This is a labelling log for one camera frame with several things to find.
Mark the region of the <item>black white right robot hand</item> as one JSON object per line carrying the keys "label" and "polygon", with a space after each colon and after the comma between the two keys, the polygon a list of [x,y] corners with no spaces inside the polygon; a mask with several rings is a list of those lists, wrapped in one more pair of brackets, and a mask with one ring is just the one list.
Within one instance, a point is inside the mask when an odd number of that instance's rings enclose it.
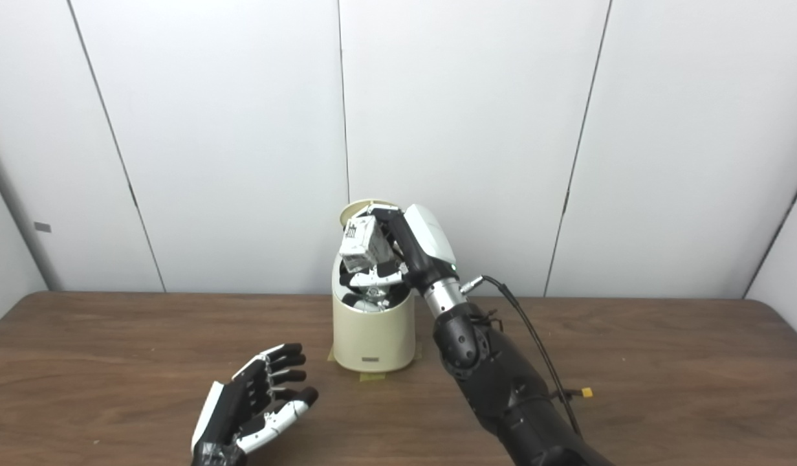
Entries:
{"label": "black white right robot hand", "polygon": [[404,283],[419,294],[449,295],[463,301],[455,254],[431,210],[413,204],[406,210],[369,203],[351,218],[368,217],[383,227],[398,247],[398,259],[373,265],[366,272],[346,272],[340,283],[349,288],[387,287]]}

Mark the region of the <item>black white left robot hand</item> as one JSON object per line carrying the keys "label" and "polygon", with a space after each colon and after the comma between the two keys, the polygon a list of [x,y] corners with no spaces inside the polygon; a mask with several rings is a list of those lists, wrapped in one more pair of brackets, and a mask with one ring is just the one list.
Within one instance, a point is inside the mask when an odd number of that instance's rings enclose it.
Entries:
{"label": "black white left robot hand", "polygon": [[307,378],[301,343],[260,351],[227,383],[214,381],[191,438],[192,465],[246,465],[252,454],[277,439],[319,398],[317,389],[286,383]]}

